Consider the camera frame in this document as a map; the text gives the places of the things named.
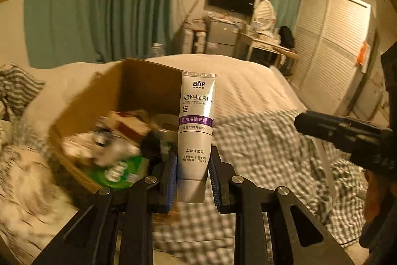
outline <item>bed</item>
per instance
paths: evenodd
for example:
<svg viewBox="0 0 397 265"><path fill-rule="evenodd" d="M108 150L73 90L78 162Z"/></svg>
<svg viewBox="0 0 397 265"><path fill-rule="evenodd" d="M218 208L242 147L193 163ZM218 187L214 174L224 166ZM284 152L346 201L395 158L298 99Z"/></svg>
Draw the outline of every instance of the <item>bed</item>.
<svg viewBox="0 0 397 265"><path fill-rule="evenodd" d="M357 247L364 224L361 169L331 144L296 132L293 120L305 108L278 70L218 55L150 60L216 73L213 140L222 160L258 186L289 187L342 247ZM76 212L65 190L53 179L62 177L62 169L54 173L48 167L55 163L46 143L48 130L96 72L112 64L72 63L48 70L19 70L32 78L30 84L32 80L45 82L13 119L12 136L0 158L0 235L23 264L31 264ZM21 178L30 180L21 182ZM178 203L178 207L179 221L155 227L154 248L187 264L232 264L234 215L217 213L210 183L205 203ZM362 264L368 252L350 255L356 264Z"/></svg>

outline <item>toothpaste tube cap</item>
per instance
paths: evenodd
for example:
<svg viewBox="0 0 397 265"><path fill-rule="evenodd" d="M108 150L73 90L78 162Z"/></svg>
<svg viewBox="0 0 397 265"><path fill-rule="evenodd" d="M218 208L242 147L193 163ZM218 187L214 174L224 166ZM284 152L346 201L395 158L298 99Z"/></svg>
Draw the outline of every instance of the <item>toothpaste tube cap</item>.
<svg viewBox="0 0 397 265"><path fill-rule="evenodd" d="M204 203L206 181L179 180L178 201L185 203Z"/></svg>

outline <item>cardboard box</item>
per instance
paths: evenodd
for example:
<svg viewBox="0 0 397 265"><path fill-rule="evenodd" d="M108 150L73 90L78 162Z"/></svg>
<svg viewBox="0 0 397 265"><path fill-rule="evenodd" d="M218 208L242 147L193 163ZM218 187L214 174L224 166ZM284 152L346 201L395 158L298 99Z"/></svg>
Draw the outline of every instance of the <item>cardboard box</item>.
<svg viewBox="0 0 397 265"><path fill-rule="evenodd" d="M182 70L138 59L126 59L92 79L50 128L49 142L59 162L91 193L100 186L63 153L66 136L91 130L110 111L145 109L150 115L179 116Z"/></svg>

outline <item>screw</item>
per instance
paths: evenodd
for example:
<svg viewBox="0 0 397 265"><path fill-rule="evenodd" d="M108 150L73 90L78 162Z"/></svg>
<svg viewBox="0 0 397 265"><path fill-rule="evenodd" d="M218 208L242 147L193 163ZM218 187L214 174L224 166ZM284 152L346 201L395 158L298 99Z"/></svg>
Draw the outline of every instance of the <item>screw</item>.
<svg viewBox="0 0 397 265"><path fill-rule="evenodd" d="M279 187L277 189L277 192L281 195L288 195L289 194L289 190L286 187Z"/></svg>
<svg viewBox="0 0 397 265"><path fill-rule="evenodd" d="M232 181L234 183L243 183L244 178L242 176L240 176L240 175L235 175L235 176L232 177Z"/></svg>
<svg viewBox="0 0 397 265"><path fill-rule="evenodd" d="M110 193L110 188L108 187L103 187L99 189L99 194L100 195L108 195Z"/></svg>
<svg viewBox="0 0 397 265"><path fill-rule="evenodd" d="M155 176L153 176L153 175L149 175L149 176L147 176L147 177L145 178L145 182L146 182L147 184L153 184L153 183L156 183L156 182L157 182L157 178L156 178Z"/></svg>

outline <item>purple label band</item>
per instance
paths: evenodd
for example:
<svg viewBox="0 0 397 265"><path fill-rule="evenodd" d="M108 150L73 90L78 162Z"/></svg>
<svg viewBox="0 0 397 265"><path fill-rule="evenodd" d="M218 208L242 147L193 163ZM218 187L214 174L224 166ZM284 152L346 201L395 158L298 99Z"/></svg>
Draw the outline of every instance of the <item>purple label band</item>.
<svg viewBox="0 0 397 265"><path fill-rule="evenodd" d="M179 125L183 124L201 124L212 127L214 121L209 117L199 115L188 115L179 118Z"/></svg>

